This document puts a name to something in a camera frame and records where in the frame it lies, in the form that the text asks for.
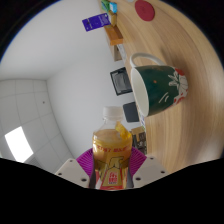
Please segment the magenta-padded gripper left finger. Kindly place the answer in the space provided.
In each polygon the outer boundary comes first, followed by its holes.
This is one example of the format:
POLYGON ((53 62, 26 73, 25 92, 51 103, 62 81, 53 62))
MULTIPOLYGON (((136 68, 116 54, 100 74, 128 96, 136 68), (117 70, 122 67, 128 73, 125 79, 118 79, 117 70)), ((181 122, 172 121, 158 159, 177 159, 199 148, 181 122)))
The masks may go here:
POLYGON ((93 150, 89 149, 78 158, 69 158, 55 174, 84 188, 95 187, 93 150))

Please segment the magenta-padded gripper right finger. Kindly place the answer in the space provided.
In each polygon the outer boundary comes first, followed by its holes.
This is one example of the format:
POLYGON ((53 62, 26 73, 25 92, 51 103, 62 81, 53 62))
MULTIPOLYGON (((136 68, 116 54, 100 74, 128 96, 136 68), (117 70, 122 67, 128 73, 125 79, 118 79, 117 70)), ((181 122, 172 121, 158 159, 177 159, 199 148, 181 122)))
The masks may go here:
POLYGON ((168 171, 154 156, 146 156, 132 148, 129 159, 128 187, 140 188, 168 175, 168 171))

